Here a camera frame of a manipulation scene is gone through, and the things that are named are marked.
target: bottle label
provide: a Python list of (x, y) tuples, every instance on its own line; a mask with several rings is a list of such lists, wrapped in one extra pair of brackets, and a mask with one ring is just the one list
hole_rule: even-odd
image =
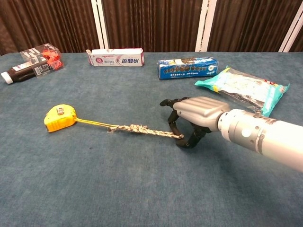
[(13, 69), (17, 72), (17, 71), (25, 69), (25, 68), (27, 68), (27, 67), (29, 67), (31, 65), (32, 65), (32, 63), (30, 61), (28, 61), (28, 62), (25, 62), (23, 64), (14, 66)]

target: white bottle cap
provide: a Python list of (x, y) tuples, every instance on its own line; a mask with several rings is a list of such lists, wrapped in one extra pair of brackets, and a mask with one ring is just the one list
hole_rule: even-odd
[(5, 82), (7, 82), (8, 84), (14, 83), (7, 72), (1, 73), (1, 76), (3, 77)]

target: bottle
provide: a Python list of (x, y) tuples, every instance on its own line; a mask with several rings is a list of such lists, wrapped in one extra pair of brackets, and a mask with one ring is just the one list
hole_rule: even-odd
[(6, 72), (1, 73), (1, 76), (6, 83), (11, 84), (25, 81), (27, 79), (35, 77), (36, 75), (32, 68), (32, 63), (28, 61), (23, 64), (14, 66)]

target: table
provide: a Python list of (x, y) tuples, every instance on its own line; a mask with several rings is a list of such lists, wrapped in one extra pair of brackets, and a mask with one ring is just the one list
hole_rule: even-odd
[[(64, 53), (65, 68), (0, 82), (1, 226), (302, 226), (303, 174), (210, 133), (191, 150), (175, 139), (77, 123), (48, 133), (45, 114), (68, 104), (77, 116), (168, 131), (166, 98), (219, 94), (197, 78), (159, 80), (156, 61), (214, 57), (290, 88), (271, 117), (302, 125), (303, 53), (145, 53), (139, 68), (94, 67)], [(0, 71), (22, 63), (0, 57)], [(228, 101), (231, 108), (241, 108)], [(179, 128), (192, 133), (182, 119)]]

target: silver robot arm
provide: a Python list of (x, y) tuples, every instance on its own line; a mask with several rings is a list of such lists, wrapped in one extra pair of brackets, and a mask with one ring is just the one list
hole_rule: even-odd
[(208, 97), (166, 99), (161, 102), (165, 105), (173, 108), (168, 121), (175, 134), (180, 134), (178, 117), (194, 126), (190, 139), (177, 141), (178, 146), (195, 147), (206, 133), (217, 131), (230, 142), (303, 172), (302, 126), (264, 117), (261, 112), (230, 110), (227, 103)]

